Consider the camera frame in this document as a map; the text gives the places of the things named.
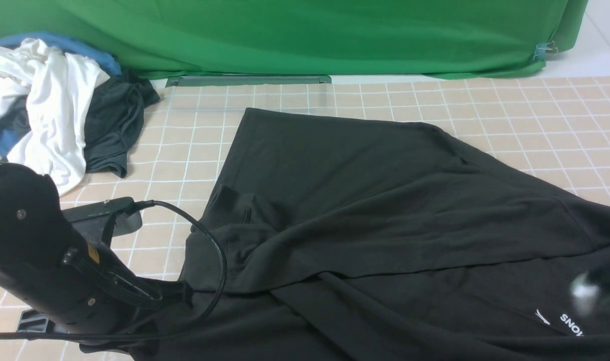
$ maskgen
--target black garment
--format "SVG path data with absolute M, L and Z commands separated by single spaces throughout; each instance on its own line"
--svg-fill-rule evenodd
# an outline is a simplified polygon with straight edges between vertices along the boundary
M 580 318 L 568 295 L 610 260 L 610 207 L 435 126 L 248 109 L 202 222 L 226 294 L 137 361 L 610 360 L 610 304 Z M 196 313 L 217 272 L 192 234 Z
M 151 82 L 131 72 L 95 89 L 84 125 L 87 173 L 110 170 L 120 178 L 126 176 L 128 151 L 142 132 L 144 108 L 159 100 Z M 14 102 L 0 125 L 13 128 L 20 138 L 31 130 L 26 96 Z

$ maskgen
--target white grout line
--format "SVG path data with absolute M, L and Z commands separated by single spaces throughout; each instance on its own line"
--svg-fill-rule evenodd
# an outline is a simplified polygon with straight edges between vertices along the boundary
M 227 103 L 229 102 L 229 87 L 227 87 L 227 95 L 225 97 L 225 109 L 227 108 Z M 218 149 L 218 166 L 216 167 L 216 179 L 218 179 L 218 175 L 220 174 L 220 163 L 223 162 L 223 142 L 225 141 L 225 121 L 227 119 L 227 112 L 223 112 L 223 129 L 220 133 L 220 148 Z
M 197 97 L 197 103 L 200 104 L 200 96 Z M 191 147 L 193 146 L 193 138 L 195 137 L 195 129 L 197 128 L 197 115 L 199 113 L 195 112 L 195 117 L 193 119 L 193 130 L 191 131 L 191 144 L 189 144 L 188 146 L 188 153 L 186 154 L 186 165 L 185 165 L 185 171 L 184 174 L 182 176 L 182 184 L 180 185 L 180 192 L 178 193 L 178 201 L 177 204 L 175 204 L 175 206 L 180 207 L 181 206 L 181 201 L 182 201 L 182 191 L 184 189 L 184 185 L 186 182 L 186 174 L 188 173 L 188 166 L 190 165 L 190 158 L 191 158 Z M 163 268 L 163 272 L 162 272 L 162 277 L 161 279 L 165 279 L 166 275 L 167 275 L 167 268 L 169 267 L 169 257 L 171 255 L 171 245 L 173 244 L 173 237 L 176 233 L 176 227 L 178 225 L 178 218 L 180 217 L 180 215 L 175 215 L 174 216 L 174 222 L 172 222 L 173 226 L 171 226 L 171 234 L 169 235 L 169 247 L 167 249 L 167 257 L 165 258 L 164 261 L 164 268 Z
M 385 90 L 387 92 L 387 102 L 389 103 L 389 112 L 391 114 L 391 120 L 396 121 L 396 118 L 394 117 L 394 108 L 391 105 L 391 96 L 389 95 L 389 85 L 385 84 Z
M 523 96 L 525 96 L 525 98 L 527 98 L 527 96 L 525 95 L 525 92 L 523 91 L 523 88 L 519 87 L 521 93 L 523 94 Z M 532 108 L 531 103 L 528 103 L 529 107 L 530 107 L 530 111 L 532 112 L 532 116 L 534 116 L 534 119 L 536 120 L 536 123 L 539 125 L 539 129 L 541 129 L 541 133 L 545 134 L 545 140 L 547 141 L 548 146 L 550 146 L 550 149 L 554 149 L 554 146 L 552 146 L 552 142 L 550 141 L 550 138 L 547 136 L 547 133 L 545 132 L 545 129 L 543 129 L 543 125 L 541 125 L 541 122 L 538 119 L 538 116 L 536 116 L 536 112 L 534 112 L 534 108 Z M 577 194 L 577 191 L 574 189 L 574 183 L 572 183 L 572 178 L 570 178 L 570 175 L 568 174 L 568 171 L 566 171 L 563 168 L 563 162 L 561 162 L 561 158 L 559 157 L 559 155 L 555 152 L 554 153 L 554 157 L 556 158 L 556 161 L 559 162 L 559 166 L 561 167 L 561 169 L 563 169 L 563 174 L 565 175 L 565 178 L 568 180 L 568 183 L 570 184 L 570 187 L 573 191 L 574 194 Z M 525 154 L 525 158 L 527 158 L 527 161 L 530 162 L 530 159 L 527 157 L 527 154 Z
M 603 95 L 607 97 L 607 94 L 605 94 L 605 90 L 603 89 L 603 86 L 602 86 L 602 85 L 598 85 L 598 88 L 599 88 L 599 89 L 601 89 L 601 92 L 603 93 Z M 586 108 L 587 112 L 589 112 L 589 109 L 587 109 L 587 105 L 586 105 L 586 103 L 585 103 L 583 100 L 581 100 L 581 102 L 582 102 L 582 103 L 583 103 L 583 105 L 585 106 L 585 108 Z M 594 115 L 590 115 L 590 116 L 591 116 L 592 120 L 594 121 L 594 123 L 596 124 L 596 127 L 597 127 L 597 128 L 599 128 L 599 129 L 601 129 L 600 125 L 598 124 L 598 121 L 596 121 L 596 117 L 595 117 Z M 605 137 L 605 139 L 607 140 L 607 143 L 610 145 L 610 138 Z
M 445 99 L 445 94 L 444 94 L 442 91 L 441 91 L 441 96 L 443 97 L 443 103 L 447 103 L 447 100 Z M 458 131 L 456 131 L 456 124 L 454 123 L 454 119 L 452 118 L 452 113 L 450 112 L 450 108 L 449 108 L 449 107 L 447 107 L 447 106 L 445 106 L 445 109 L 447 110 L 447 116 L 449 117 L 449 121 L 450 121 L 450 123 L 452 124 L 452 128 L 453 128 L 453 130 L 454 130 L 454 136 L 455 136 L 456 138 L 458 138 L 458 137 L 459 137 L 459 133 L 458 133 Z
M 474 101 L 474 98 L 472 98 L 472 92 L 470 92 L 470 87 L 467 85 L 467 83 L 465 83 L 465 86 L 466 86 L 467 94 L 470 97 L 470 100 Z M 498 153 L 498 152 L 495 151 L 494 147 L 492 146 L 492 142 L 490 141 L 490 135 L 488 135 L 488 132 L 485 129 L 485 126 L 483 125 L 483 121 L 481 121 L 481 115 L 479 114 L 479 110 L 474 105 L 472 105 L 472 107 L 474 107 L 474 112 L 476 113 L 476 117 L 477 117 L 479 123 L 481 124 L 481 128 L 483 129 L 483 134 L 482 135 L 485 136 L 485 139 L 488 141 L 488 146 L 490 146 L 490 154 L 493 157 L 495 157 L 495 154 Z M 527 164 L 530 167 L 532 167 L 529 160 L 528 160 Z
M 176 88 L 172 87 L 170 94 L 167 95 L 170 98 L 173 97 L 173 94 L 175 93 Z M 167 124 L 169 123 L 169 114 L 170 114 L 170 107 L 171 107 L 171 101 L 169 100 L 169 109 L 167 110 L 167 115 L 164 119 L 164 125 L 167 126 Z M 164 133 L 165 133 L 165 128 L 162 129 L 162 136 L 160 137 L 160 148 L 158 148 L 158 153 L 155 156 L 156 161 L 158 160 L 158 158 L 160 158 L 160 152 L 162 151 L 162 147 L 163 147 L 163 142 L 164 142 Z M 153 169 L 151 169 L 151 178 L 149 178 L 149 187 L 147 187 L 146 190 L 146 194 L 144 195 L 144 199 L 145 201 L 149 200 L 149 194 L 151 193 L 151 185 L 153 184 L 153 177 L 155 175 L 155 163 L 153 165 Z M 137 245 L 138 242 L 138 237 L 140 236 L 142 229 L 138 229 L 138 231 L 135 233 L 135 237 L 133 239 L 133 245 L 131 245 L 131 252 L 129 254 L 129 260 L 126 263 L 126 267 L 130 267 L 131 266 L 131 260 L 133 260 L 133 253 L 135 252 L 135 246 Z
M 362 104 L 362 119 L 367 119 L 367 112 L 365 111 L 365 99 L 363 98 L 362 85 L 358 85 L 358 89 L 360 90 L 360 104 Z
M 548 93 L 550 93 L 550 96 L 552 96 L 552 92 L 550 91 L 550 89 L 549 89 L 548 87 L 545 87 L 545 89 L 547 89 Z M 577 96 L 579 96 L 579 93 L 577 92 L 576 88 L 575 88 L 575 87 L 573 87 L 573 89 L 574 89 L 574 91 L 576 92 Z M 556 107 L 557 107 L 557 109 L 559 109 L 559 112 L 561 112 L 561 108 L 559 107 L 559 104 L 558 104 L 558 103 L 556 103 Z M 589 111 L 589 109 L 588 109 L 588 108 L 585 106 L 585 104 L 584 104 L 584 107 L 586 108 L 586 110 L 587 110 L 587 113 L 588 113 L 588 114 L 592 114 L 592 113 Z M 568 126 L 568 128 L 572 129 L 572 127 L 571 127 L 571 125 L 570 125 L 570 122 L 568 121 L 568 118 L 567 118 L 567 117 L 563 117 L 563 119 L 564 119 L 564 121 L 565 121 L 566 125 Z M 587 160 L 589 160 L 590 164 L 594 165 L 594 163 L 592 162 L 592 158 L 589 156 L 589 154 L 587 154 L 587 150 L 584 148 L 584 146 L 583 146 L 582 142 L 580 141 L 580 139 L 579 139 L 579 135 L 577 135 L 577 133 L 575 133 L 575 132 L 572 132 L 572 134 L 574 135 L 574 139 L 576 139 L 576 141 L 579 143 L 579 146 L 581 147 L 581 150 L 582 150 L 582 151 L 583 151 L 583 153 L 585 154 L 585 156 L 586 156 Z M 603 181 L 603 177 L 601 176 L 601 174 L 600 174 L 600 173 L 598 173 L 598 171 L 596 170 L 596 168 L 595 168 L 595 167 L 593 167 L 593 171 L 594 171 L 594 173 L 596 174 L 596 176 L 598 177 L 598 180 L 600 180 L 601 185 L 602 185 L 602 186 L 605 188 L 605 182 Z

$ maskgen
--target tiled floor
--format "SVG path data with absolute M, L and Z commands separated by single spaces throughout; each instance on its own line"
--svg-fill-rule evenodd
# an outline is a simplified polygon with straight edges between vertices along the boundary
M 245 107 L 383 121 L 426 121 L 503 162 L 581 197 L 610 205 L 610 77 L 475 79 L 362 85 L 258 85 L 169 88 L 147 109 L 130 155 L 129 176 L 92 174 L 62 206 L 131 196 L 179 205 L 199 217 Z M 131 270 L 174 279 L 188 224 L 166 210 L 116 238 Z M 0 290 L 0 331 L 12 331 L 25 305 Z M 0 361 L 130 359 L 83 356 L 73 343 L 0 342 Z

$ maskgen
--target green cloth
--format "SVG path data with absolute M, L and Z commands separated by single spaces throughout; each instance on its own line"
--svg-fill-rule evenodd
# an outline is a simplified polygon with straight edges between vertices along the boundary
M 0 37 L 48 31 L 149 78 L 524 76 L 569 50 L 587 0 L 0 0 Z

